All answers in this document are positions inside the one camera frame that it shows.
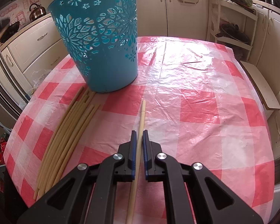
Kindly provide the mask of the wooden chopstick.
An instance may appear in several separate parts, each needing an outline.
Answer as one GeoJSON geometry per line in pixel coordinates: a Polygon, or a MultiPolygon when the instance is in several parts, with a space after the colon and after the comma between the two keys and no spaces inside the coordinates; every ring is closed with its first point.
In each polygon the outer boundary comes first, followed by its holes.
{"type": "Polygon", "coordinates": [[[51,163],[48,175],[43,180],[40,195],[48,192],[48,190],[59,182],[77,143],[98,108],[99,104],[89,106],[83,104],[83,107],[77,114],[80,118],[73,118],[72,123],[69,125],[66,134],[64,135],[64,138],[61,140],[60,148],[57,150],[57,154],[53,157],[53,162],[51,163]]]}
{"type": "Polygon", "coordinates": [[[139,121],[139,131],[137,136],[137,145],[136,145],[136,172],[135,179],[131,184],[130,194],[129,194],[129,202],[126,216],[126,224],[132,224],[133,214],[136,204],[136,192],[137,192],[137,184],[139,179],[139,168],[141,164],[141,150],[142,150],[142,139],[143,139],[143,131],[144,131],[144,123],[145,123],[145,115],[146,115],[146,101],[143,100],[141,105],[141,114],[139,121]]]}
{"type": "Polygon", "coordinates": [[[37,176],[36,181],[36,190],[34,192],[33,199],[36,200],[38,196],[38,192],[41,189],[41,186],[43,184],[43,180],[48,175],[48,171],[50,170],[51,163],[53,161],[53,157],[57,154],[57,150],[60,148],[61,140],[64,138],[64,135],[66,134],[66,131],[71,124],[72,121],[72,115],[75,113],[76,110],[79,110],[80,105],[83,104],[89,94],[89,89],[86,89],[84,91],[84,94],[80,97],[80,94],[82,93],[82,90],[84,87],[82,86],[80,90],[76,93],[73,100],[71,101],[69,107],[67,108],[65,114],[62,116],[62,119],[58,123],[50,141],[47,146],[47,149],[44,153],[41,166],[39,168],[39,173],[37,176]]]}
{"type": "Polygon", "coordinates": [[[38,197],[42,197],[61,179],[74,148],[98,107],[98,104],[83,103],[68,118],[59,136],[54,140],[53,149],[44,165],[44,175],[40,178],[38,197]]]}
{"type": "Polygon", "coordinates": [[[77,93],[70,103],[49,141],[37,176],[33,196],[35,200],[60,180],[82,132],[98,108],[98,105],[90,103],[95,92],[86,90],[80,100],[76,101],[79,95],[77,93]]]}

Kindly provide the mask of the red white checkered tablecloth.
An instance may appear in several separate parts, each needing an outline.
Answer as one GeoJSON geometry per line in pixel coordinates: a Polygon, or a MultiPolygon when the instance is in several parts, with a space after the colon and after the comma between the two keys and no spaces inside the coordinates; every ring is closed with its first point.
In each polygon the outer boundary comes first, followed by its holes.
{"type": "MultiPolygon", "coordinates": [[[[138,75],[129,86],[95,94],[99,109],[64,172],[94,165],[117,152],[139,128],[164,153],[200,162],[267,223],[274,195],[274,157],[260,99],[231,49],[185,38],[141,37],[138,75]]],[[[44,79],[13,127],[4,151],[8,173],[22,199],[34,204],[45,149],[85,81],[70,56],[44,79]]]]}

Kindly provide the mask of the teal perforated plastic basket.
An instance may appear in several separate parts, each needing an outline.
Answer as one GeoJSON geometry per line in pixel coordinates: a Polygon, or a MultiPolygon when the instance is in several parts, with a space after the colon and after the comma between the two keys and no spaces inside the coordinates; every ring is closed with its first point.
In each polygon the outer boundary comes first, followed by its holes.
{"type": "Polygon", "coordinates": [[[54,0],[48,9],[92,91],[109,93],[136,79],[136,0],[54,0]]]}

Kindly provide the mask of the white narrow storage cart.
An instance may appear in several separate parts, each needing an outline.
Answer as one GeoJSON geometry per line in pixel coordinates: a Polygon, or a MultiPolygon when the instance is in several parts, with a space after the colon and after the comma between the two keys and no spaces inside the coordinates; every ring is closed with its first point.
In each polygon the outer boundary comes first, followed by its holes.
{"type": "Polygon", "coordinates": [[[255,7],[247,8],[230,0],[209,0],[208,41],[235,49],[239,60],[248,60],[258,21],[255,7]]]}

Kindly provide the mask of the metal kettle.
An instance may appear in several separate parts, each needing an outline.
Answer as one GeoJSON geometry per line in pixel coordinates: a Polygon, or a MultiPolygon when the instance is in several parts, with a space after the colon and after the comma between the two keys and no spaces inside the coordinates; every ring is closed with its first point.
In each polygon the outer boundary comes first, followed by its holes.
{"type": "Polygon", "coordinates": [[[43,6],[38,5],[36,3],[32,3],[30,5],[29,11],[30,11],[29,19],[31,22],[33,22],[33,21],[37,20],[38,18],[41,18],[47,14],[46,9],[43,6]]]}

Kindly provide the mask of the black wok pan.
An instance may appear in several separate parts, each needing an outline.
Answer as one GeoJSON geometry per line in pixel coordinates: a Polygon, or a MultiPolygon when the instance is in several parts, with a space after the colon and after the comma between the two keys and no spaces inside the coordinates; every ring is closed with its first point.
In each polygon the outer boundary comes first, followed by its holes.
{"type": "Polygon", "coordinates": [[[0,42],[1,43],[5,43],[8,39],[10,39],[13,35],[15,35],[20,27],[20,22],[17,21],[13,24],[11,24],[9,27],[7,27],[7,29],[4,31],[4,33],[2,34],[1,38],[0,38],[0,42]]]}

